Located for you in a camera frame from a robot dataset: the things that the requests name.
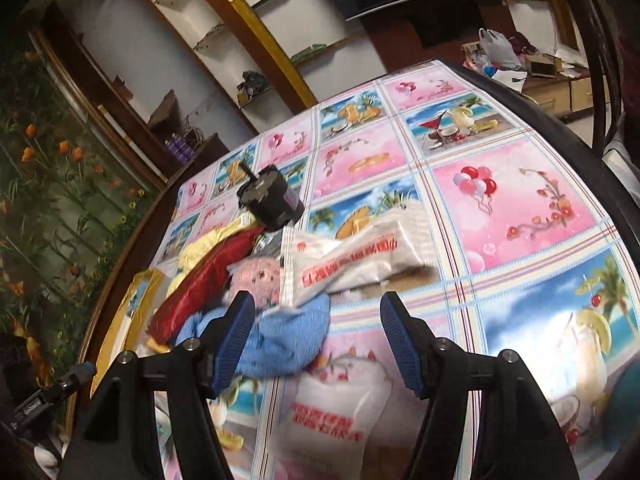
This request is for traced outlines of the blue knitted cloth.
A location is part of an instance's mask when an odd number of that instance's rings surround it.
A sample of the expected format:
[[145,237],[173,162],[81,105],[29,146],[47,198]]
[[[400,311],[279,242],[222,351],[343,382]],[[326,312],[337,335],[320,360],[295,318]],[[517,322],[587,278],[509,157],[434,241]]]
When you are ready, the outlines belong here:
[[295,310],[258,313],[233,377],[266,379],[300,372],[320,352],[329,322],[330,298],[324,292]]

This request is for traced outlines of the red shiny cloth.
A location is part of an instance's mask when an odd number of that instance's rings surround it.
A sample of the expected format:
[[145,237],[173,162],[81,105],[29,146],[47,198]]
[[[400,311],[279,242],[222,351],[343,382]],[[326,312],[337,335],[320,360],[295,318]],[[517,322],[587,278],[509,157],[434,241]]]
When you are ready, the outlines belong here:
[[161,346],[167,346],[186,319],[221,294],[229,278],[228,266],[246,258],[263,226],[253,226],[222,240],[213,247],[153,314],[146,332]]

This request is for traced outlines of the pink fluffy toy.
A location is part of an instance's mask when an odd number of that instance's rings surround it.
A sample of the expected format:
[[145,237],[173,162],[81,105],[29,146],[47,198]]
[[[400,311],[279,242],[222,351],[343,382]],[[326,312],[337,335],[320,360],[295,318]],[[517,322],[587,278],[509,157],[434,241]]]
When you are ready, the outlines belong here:
[[224,304],[238,292],[249,292],[259,310],[275,307],[280,301],[280,262],[271,257],[245,258],[228,266],[229,286],[224,293]]

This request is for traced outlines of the yellow sponge cloth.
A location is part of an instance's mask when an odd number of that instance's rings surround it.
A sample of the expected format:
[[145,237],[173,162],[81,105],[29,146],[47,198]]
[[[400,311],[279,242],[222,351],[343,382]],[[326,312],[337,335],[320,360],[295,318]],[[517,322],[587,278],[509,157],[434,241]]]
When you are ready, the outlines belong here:
[[220,228],[212,229],[186,246],[178,260],[177,273],[172,278],[167,292],[168,298],[195,268],[195,266],[219,243],[232,235],[257,226],[257,219],[250,212],[242,212],[238,218]]

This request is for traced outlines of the white red-lettered bag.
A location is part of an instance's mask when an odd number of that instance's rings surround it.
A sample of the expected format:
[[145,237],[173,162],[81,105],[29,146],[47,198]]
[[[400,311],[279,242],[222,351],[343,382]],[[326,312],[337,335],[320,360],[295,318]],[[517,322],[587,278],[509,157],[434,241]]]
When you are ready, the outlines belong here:
[[331,356],[299,376],[270,451],[335,479],[358,479],[368,437],[392,390],[393,379],[372,351]]

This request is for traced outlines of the white red-lettered packet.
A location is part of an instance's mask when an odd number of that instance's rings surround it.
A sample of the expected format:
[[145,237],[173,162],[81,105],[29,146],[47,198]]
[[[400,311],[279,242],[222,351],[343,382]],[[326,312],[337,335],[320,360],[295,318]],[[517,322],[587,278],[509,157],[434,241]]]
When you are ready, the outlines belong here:
[[322,292],[342,292],[384,282],[405,270],[437,266],[428,215],[417,200],[405,200],[342,240],[286,226],[281,257],[279,304],[288,309]]

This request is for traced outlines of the yellow storage box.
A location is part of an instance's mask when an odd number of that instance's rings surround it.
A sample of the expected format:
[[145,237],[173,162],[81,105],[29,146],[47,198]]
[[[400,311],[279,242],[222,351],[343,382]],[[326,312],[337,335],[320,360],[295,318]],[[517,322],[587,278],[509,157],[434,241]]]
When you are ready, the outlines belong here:
[[96,359],[90,396],[98,388],[106,371],[122,350],[137,350],[145,341],[146,326],[154,311],[164,301],[170,279],[157,269],[134,276],[116,310]]

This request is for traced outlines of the colourful picture tablecloth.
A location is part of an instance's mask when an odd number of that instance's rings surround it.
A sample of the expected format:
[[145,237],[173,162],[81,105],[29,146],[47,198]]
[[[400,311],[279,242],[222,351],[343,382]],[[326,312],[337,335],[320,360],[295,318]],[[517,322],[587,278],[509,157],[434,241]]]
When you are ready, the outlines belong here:
[[[305,370],[354,349],[393,379],[358,479],[401,477],[425,411],[382,331],[386,290],[466,350],[517,351],[580,476],[604,471],[639,420],[638,209],[575,136],[514,94],[429,62],[326,100],[187,180],[157,269],[175,276],[186,246],[239,217],[240,162],[278,166],[304,204],[299,227],[314,235],[355,234],[405,200],[428,215],[436,268],[333,295]],[[269,448],[305,372],[240,378],[213,403],[235,478],[335,479]]]

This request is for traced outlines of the black pen holder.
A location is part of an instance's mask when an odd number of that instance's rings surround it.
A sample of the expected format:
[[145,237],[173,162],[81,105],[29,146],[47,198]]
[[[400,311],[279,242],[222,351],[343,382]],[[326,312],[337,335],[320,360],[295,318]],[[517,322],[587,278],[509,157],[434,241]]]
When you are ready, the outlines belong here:
[[247,209],[268,232],[280,231],[302,218],[304,204],[276,166],[265,166],[258,174],[245,162],[239,166],[248,179],[236,193],[239,206]]

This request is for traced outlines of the purple bottles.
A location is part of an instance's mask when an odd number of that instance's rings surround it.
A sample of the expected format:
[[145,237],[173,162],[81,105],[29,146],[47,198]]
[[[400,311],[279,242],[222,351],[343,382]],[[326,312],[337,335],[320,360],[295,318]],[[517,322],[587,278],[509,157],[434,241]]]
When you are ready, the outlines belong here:
[[194,149],[186,143],[186,140],[182,136],[173,133],[166,141],[166,148],[168,152],[180,162],[181,165],[185,165],[194,159]]

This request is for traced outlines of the white plastic bag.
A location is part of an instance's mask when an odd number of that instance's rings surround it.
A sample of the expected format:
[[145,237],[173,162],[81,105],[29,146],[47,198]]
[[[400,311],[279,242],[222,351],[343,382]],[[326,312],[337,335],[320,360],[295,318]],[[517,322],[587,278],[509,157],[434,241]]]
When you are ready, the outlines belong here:
[[495,66],[501,67],[503,70],[522,70],[524,68],[515,54],[512,44],[501,32],[480,28],[478,40],[480,40],[480,46],[489,61]]

